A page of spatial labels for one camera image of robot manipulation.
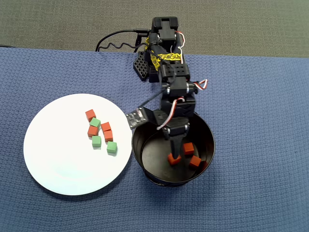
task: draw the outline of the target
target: black metal bowl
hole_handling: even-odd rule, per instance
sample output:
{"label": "black metal bowl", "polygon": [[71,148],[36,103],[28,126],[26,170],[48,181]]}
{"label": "black metal bowl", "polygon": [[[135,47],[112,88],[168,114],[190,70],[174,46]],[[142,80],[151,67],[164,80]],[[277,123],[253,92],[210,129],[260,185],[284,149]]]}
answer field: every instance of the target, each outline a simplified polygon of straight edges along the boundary
{"label": "black metal bowl", "polygon": [[132,138],[133,153],[145,172],[155,184],[161,186],[180,186],[200,176],[210,165],[215,152],[215,141],[207,123],[198,115],[189,118],[190,130],[183,139],[184,143],[192,142],[194,155],[201,158],[197,169],[189,167],[191,157],[185,157],[175,166],[170,166],[168,154],[170,142],[164,139],[162,131],[156,125],[145,123],[135,129]]}

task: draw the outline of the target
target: white plate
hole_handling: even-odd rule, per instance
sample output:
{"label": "white plate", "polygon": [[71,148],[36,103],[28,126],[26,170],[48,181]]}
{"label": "white plate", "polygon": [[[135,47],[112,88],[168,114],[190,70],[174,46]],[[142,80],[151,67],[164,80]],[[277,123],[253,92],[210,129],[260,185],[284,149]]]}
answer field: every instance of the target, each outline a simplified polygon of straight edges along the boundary
{"label": "white plate", "polygon": [[[85,112],[93,109],[101,123],[109,122],[117,153],[109,155],[102,130],[101,148],[88,137]],[[64,195],[81,195],[112,182],[129,160],[132,132],[124,113],[111,101],[91,94],[73,94],[45,106],[30,123],[24,158],[33,178]]]}

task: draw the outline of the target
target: perforated bracket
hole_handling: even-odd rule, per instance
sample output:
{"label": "perforated bracket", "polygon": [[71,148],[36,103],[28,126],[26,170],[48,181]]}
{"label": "perforated bracket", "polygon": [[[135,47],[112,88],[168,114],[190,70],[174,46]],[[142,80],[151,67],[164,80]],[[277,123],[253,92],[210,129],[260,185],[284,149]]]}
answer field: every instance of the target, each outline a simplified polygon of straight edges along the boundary
{"label": "perforated bracket", "polygon": [[145,52],[138,52],[138,56],[133,64],[133,68],[140,77],[141,81],[146,81],[149,76],[144,53]]}

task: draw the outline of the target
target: blue fabric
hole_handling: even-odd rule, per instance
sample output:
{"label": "blue fabric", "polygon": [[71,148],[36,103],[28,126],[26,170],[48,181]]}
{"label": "blue fabric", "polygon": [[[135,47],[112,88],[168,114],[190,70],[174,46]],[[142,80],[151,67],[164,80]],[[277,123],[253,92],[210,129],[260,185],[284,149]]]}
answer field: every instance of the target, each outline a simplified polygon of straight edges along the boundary
{"label": "blue fabric", "polygon": [[192,79],[209,79],[196,111],[214,133],[216,153],[206,172],[182,187],[154,185],[132,156],[97,192],[71,197],[41,187],[23,158],[31,120],[73,93],[132,111],[159,88],[139,80],[134,59],[0,49],[0,231],[309,231],[307,58],[186,56]]}

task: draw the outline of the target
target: wire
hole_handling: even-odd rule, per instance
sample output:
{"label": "wire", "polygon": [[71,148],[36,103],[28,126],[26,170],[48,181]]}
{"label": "wire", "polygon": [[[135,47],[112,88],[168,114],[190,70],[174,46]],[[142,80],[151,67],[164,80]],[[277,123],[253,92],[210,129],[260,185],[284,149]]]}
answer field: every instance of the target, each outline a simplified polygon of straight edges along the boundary
{"label": "wire", "polygon": [[154,55],[155,57],[157,57],[158,59],[160,59],[159,63],[160,63],[160,62],[163,62],[162,57],[160,57],[160,56],[158,56],[157,54],[153,53],[153,51],[150,49],[150,46],[148,46],[147,51],[148,51],[151,55]]}
{"label": "wire", "polygon": [[200,81],[200,82],[193,82],[193,84],[194,84],[197,88],[199,88],[200,90],[205,90],[205,89],[207,88],[208,80],[205,79],[205,80],[202,80],[202,81]]}
{"label": "wire", "polygon": [[129,47],[131,47],[131,48],[136,49],[136,48],[139,48],[139,47],[141,47],[141,46],[143,46],[143,45],[148,45],[148,44],[146,44],[146,43],[140,43],[139,45],[133,46],[133,45],[130,45],[129,43],[122,43],[119,47],[117,47],[115,44],[109,43],[106,47],[102,47],[102,46],[98,47],[98,52],[100,51],[101,48],[102,48],[102,49],[108,49],[108,48],[110,47],[110,45],[114,46],[114,47],[117,48],[117,49],[122,48],[123,45],[127,45],[127,46],[129,46]]}
{"label": "wire", "polygon": [[183,64],[183,50],[182,47],[178,47],[180,49],[180,63]]}
{"label": "wire", "polygon": [[175,113],[175,109],[176,109],[176,106],[177,106],[177,101],[179,101],[179,100],[182,100],[184,102],[184,98],[183,97],[177,98],[177,99],[175,99],[173,101],[172,108],[170,109],[170,113],[169,113],[168,118],[164,121],[164,123],[162,123],[161,126],[156,128],[157,130],[160,130],[161,128],[166,126],[169,123],[169,121],[171,121],[171,119],[173,118],[174,113]]}
{"label": "wire", "polygon": [[183,48],[184,43],[185,43],[184,35],[183,35],[183,33],[182,33],[181,31],[176,31],[176,32],[179,33],[179,34],[181,34],[181,36],[182,36],[182,38],[183,38],[183,44],[182,44],[182,46],[181,46],[181,48]]}
{"label": "wire", "polygon": [[176,31],[178,34],[181,34],[182,38],[183,38],[183,44],[181,46],[179,46],[179,50],[180,50],[180,59],[181,59],[181,64],[183,64],[183,46],[184,46],[184,43],[185,43],[185,38],[184,38],[184,35],[181,31]]}
{"label": "wire", "polygon": [[9,46],[9,45],[0,44],[0,47],[13,47],[13,46]]}
{"label": "wire", "polygon": [[96,52],[98,52],[99,47],[100,47],[100,44],[101,44],[104,40],[106,40],[107,38],[109,38],[109,37],[111,37],[111,36],[113,36],[113,35],[116,35],[116,34],[119,34],[119,33],[124,33],[124,32],[136,32],[136,30],[135,30],[135,29],[119,30],[119,31],[115,31],[115,32],[113,32],[113,33],[111,33],[111,34],[105,36],[103,39],[101,39],[101,40],[98,42],[97,47],[96,47]]}
{"label": "wire", "polygon": [[147,99],[146,101],[144,101],[138,108],[143,107],[144,105],[146,105],[148,102],[152,101],[153,99],[155,99],[157,96],[159,96],[161,93],[163,93],[166,90],[166,88],[161,89],[159,92],[157,92],[156,94],[154,94],[151,98]]}

